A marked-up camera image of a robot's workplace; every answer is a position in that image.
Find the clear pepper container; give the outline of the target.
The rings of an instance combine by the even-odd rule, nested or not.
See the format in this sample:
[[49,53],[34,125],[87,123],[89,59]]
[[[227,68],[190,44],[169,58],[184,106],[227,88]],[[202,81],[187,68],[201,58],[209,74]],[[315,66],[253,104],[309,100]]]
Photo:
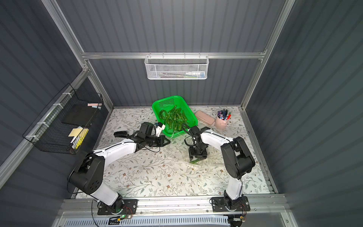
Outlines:
[[202,149],[198,149],[196,146],[187,146],[184,142],[173,142],[168,145],[167,154],[184,164],[197,165],[199,162],[207,159],[208,147],[209,145],[204,145]]
[[222,152],[209,145],[207,148],[207,158],[206,158],[206,162],[209,165],[214,165],[214,166],[224,166],[224,159],[223,159],[223,155]]

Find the green plastic basket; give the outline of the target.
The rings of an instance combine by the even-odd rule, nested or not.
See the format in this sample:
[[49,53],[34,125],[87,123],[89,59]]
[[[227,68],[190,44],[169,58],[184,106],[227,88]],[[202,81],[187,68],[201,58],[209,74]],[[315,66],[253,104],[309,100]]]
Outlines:
[[181,96],[170,96],[155,101],[152,109],[158,122],[165,125],[163,133],[169,138],[185,134],[182,124],[197,126],[198,120]]

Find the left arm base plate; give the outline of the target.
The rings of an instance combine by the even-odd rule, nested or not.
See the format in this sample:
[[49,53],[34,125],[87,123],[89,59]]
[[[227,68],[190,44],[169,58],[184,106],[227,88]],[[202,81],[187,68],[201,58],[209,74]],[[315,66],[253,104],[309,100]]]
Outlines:
[[117,200],[113,205],[106,205],[100,201],[97,205],[97,215],[134,215],[138,202],[136,199],[123,199]]

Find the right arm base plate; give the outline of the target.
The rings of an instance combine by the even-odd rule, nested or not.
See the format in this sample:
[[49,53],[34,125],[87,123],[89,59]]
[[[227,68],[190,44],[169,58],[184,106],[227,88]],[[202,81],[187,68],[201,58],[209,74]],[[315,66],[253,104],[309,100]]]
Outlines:
[[246,196],[242,196],[236,200],[230,200],[227,197],[212,197],[209,203],[214,212],[245,212],[251,210]]

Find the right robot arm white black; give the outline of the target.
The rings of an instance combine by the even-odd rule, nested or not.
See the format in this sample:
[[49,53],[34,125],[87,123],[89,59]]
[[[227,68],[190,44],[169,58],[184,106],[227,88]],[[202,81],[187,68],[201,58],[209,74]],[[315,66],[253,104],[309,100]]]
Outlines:
[[256,163],[244,139],[220,135],[209,127],[199,129],[196,126],[189,127],[183,124],[182,130],[192,139],[192,144],[184,140],[185,145],[189,147],[191,162],[205,160],[208,156],[207,148],[210,146],[222,153],[229,180],[223,196],[210,199],[213,211],[250,211],[248,199],[243,193],[243,184]]

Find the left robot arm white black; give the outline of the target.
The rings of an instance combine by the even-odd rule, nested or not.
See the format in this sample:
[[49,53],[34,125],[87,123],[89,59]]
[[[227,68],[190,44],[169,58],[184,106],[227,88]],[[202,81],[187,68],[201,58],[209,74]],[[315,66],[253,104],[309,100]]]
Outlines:
[[165,125],[162,123],[144,122],[140,129],[133,134],[129,134],[127,131],[115,132],[114,137],[123,138],[123,140],[86,154],[83,160],[76,164],[71,171],[68,182],[83,193],[102,202],[114,214],[120,213],[125,207],[123,197],[105,183],[104,171],[106,167],[141,149],[151,151],[152,148],[161,148],[170,144],[170,140],[161,135],[164,129]]

